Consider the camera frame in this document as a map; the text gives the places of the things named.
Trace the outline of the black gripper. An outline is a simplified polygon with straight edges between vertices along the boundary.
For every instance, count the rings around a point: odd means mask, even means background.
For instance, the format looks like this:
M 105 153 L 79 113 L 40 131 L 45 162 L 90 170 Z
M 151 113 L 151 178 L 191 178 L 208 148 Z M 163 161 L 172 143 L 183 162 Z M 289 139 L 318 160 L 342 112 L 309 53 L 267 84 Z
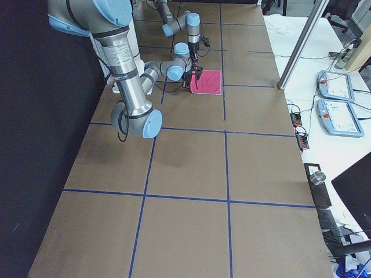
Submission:
M 195 88 L 198 89 L 197 80 L 200 79 L 202 75 L 203 68 L 201 66 L 192 65 L 191 68 L 183 74 L 182 87 L 185 89 L 191 88 L 191 81 L 195 81 Z
M 195 42 L 195 43 L 188 42 L 188 48 L 190 51 L 190 57 L 192 58 L 192 63 L 198 64 L 199 62 L 199 57 L 198 57 L 199 42 Z

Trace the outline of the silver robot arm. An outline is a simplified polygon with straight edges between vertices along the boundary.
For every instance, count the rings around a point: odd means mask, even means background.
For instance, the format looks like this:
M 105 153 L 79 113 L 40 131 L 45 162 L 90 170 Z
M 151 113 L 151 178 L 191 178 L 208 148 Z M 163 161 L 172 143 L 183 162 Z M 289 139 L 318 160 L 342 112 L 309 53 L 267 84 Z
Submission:
M 166 37 L 173 36 L 182 30 L 187 30 L 191 61 L 196 64 L 198 62 L 198 49 L 201 38 L 199 14 L 186 10 L 180 17 L 174 18 L 167 1 L 156 0 L 153 3 L 161 16 L 163 22 L 162 31 Z
M 133 9 L 130 1 L 48 1 L 49 24 L 55 30 L 75 36 L 92 36 L 103 49 L 111 76 L 122 100 L 111 113 L 111 123 L 125 136 L 154 138 L 162 126 L 162 114 L 146 98 L 160 76 L 183 80 L 197 70 L 200 41 L 199 14 L 189 10 L 174 18 L 167 1 L 154 1 L 162 17 L 162 30 L 172 36 L 187 30 L 188 42 L 177 43 L 170 61 L 150 61 L 138 69 L 134 51 L 138 50 L 131 30 Z

